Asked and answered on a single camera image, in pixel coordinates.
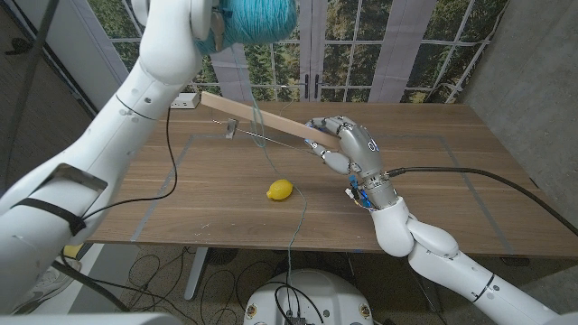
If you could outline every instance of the table surface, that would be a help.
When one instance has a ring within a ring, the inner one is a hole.
[[[285,103],[262,103],[279,114]],[[170,137],[178,186],[168,198],[111,209],[90,241],[209,247],[286,249],[301,219],[304,201],[266,197],[278,179],[293,181],[307,200],[294,249],[381,252],[370,215],[347,197],[348,177],[307,153],[303,139],[266,128],[266,151],[237,131],[225,138],[228,115],[199,106],[173,110]],[[538,197],[499,140],[465,105],[293,103],[284,117],[306,122],[344,115],[364,125],[378,143],[385,169],[461,166],[494,172]],[[172,187],[172,163],[161,120],[133,161],[117,197],[153,197]],[[250,130],[247,120],[239,129]],[[578,256],[578,237],[523,194],[492,179],[459,173],[407,173],[392,180],[421,221],[452,234],[473,255]]]

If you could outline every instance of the ball of yarn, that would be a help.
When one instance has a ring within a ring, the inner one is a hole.
[[[295,0],[221,0],[225,21],[223,49],[234,43],[257,44],[281,41],[297,25]],[[216,52],[213,31],[195,44],[202,54]]]

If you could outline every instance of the electrical outlet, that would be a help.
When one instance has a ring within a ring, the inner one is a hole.
[[[197,93],[181,93],[171,103],[171,108],[195,108],[199,101],[199,94]]]

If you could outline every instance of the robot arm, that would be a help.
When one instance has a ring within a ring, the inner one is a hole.
[[[207,38],[212,0],[151,0],[140,57],[86,132],[0,199],[0,313],[12,311],[65,245],[94,233],[128,165],[200,71],[194,39]],[[71,226],[66,218],[76,221]]]
[[[307,125],[337,135],[343,153],[333,153],[305,140],[324,162],[340,174],[356,172],[372,206],[370,211],[381,248],[408,256],[421,276],[459,293],[498,324],[545,324],[558,315],[460,251],[443,229],[417,220],[404,198],[397,196],[382,172],[379,149],[368,130],[345,116],[314,118]]]

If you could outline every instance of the yellow lemon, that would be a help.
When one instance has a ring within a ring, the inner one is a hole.
[[[271,184],[271,187],[267,191],[267,197],[273,200],[282,200],[293,191],[293,184],[288,180],[279,180]]]

